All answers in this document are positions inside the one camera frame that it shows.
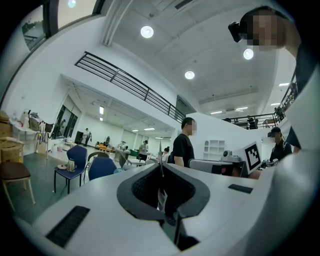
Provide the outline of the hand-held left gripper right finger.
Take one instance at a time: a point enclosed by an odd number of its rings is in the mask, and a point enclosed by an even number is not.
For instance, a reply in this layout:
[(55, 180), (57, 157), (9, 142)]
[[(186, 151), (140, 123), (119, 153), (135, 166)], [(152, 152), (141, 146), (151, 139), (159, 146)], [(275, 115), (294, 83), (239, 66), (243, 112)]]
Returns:
[(181, 218), (189, 236), (202, 241), (216, 232), (249, 200), (249, 196), (270, 183), (273, 171), (259, 180), (210, 174), (163, 164), (164, 190), (168, 193), (165, 213)]

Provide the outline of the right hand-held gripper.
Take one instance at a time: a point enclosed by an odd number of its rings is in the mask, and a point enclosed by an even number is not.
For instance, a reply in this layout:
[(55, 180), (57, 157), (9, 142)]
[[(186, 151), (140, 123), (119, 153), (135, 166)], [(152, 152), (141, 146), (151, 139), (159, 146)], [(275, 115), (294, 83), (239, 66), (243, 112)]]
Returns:
[(249, 178), (262, 164), (256, 142), (247, 146), (225, 150), (220, 160), (191, 159), (189, 167), (194, 170), (240, 178)]

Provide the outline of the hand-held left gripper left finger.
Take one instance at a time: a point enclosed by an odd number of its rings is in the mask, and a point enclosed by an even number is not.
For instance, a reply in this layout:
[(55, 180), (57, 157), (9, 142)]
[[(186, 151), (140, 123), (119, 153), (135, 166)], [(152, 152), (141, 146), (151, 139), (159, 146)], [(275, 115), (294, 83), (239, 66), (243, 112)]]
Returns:
[(149, 165), (91, 180), (47, 208), (32, 227), (47, 233), (75, 206), (90, 211), (66, 245), (66, 252), (79, 256), (173, 256), (179, 249), (156, 221), (139, 220), (119, 204), (121, 182)]

